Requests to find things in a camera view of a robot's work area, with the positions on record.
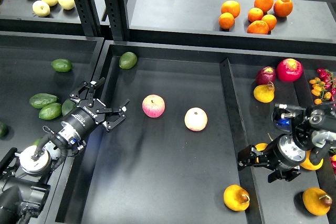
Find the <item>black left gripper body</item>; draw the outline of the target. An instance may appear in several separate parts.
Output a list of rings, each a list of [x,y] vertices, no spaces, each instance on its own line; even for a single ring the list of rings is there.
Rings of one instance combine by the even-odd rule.
[[[99,124],[105,121],[106,116],[103,113],[97,113],[97,110],[102,111],[105,108],[106,105],[99,99],[94,99],[92,106],[89,105],[88,99],[81,100],[63,118],[60,135],[65,140],[84,140]]]

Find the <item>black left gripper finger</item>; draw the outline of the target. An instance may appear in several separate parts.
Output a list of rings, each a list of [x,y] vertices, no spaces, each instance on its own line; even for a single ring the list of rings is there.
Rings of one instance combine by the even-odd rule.
[[[104,106],[96,109],[95,112],[97,117],[94,119],[96,124],[103,125],[107,132],[110,132],[125,120],[125,113],[129,102],[130,100],[126,99],[118,108],[108,108]]]
[[[106,105],[98,98],[95,98],[95,92],[105,83],[103,77],[98,81],[83,81],[69,95],[70,100],[76,103],[76,106],[82,110],[96,110],[105,108]]]

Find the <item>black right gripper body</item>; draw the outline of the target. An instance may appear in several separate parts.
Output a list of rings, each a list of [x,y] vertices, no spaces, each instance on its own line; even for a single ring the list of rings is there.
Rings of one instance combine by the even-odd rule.
[[[292,136],[282,134],[263,150],[269,158],[269,170],[279,170],[282,179],[292,181],[301,174],[300,165],[306,159],[306,151],[300,149]]]

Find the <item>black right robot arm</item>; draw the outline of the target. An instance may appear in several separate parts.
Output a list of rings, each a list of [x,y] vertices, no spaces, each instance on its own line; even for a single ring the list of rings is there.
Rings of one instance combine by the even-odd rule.
[[[249,145],[238,152],[238,170],[264,167],[272,171],[269,183],[281,179],[290,182],[300,175],[300,165],[305,160],[318,165],[329,149],[335,147],[334,102],[307,108],[278,103],[272,120],[284,133],[262,151]]]

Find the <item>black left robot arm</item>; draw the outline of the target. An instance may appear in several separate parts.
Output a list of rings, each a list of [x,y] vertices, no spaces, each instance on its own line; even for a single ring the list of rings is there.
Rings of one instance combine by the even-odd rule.
[[[23,151],[13,147],[1,160],[1,223],[29,223],[37,218],[47,201],[52,173],[67,157],[85,149],[87,137],[99,125],[111,131],[125,120],[129,100],[109,108],[95,97],[104,82],[104,78],[83,81],[71,92],[75,107],[62,118],[59,129],[44,126],[46,134],[36,145]]]

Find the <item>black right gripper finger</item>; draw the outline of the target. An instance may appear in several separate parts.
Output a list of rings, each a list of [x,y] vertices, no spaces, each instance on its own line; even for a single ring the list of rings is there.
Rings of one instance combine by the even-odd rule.
[[[273,183],[276,180],[282,180],[282,173],[277,169],[270,173],[267,177],[268,183]]]
[[[248,145],[237,154],[237,168],[242,171],[246,167],[269,168],[269,158],[263,151],[258,151],[254,145]]]

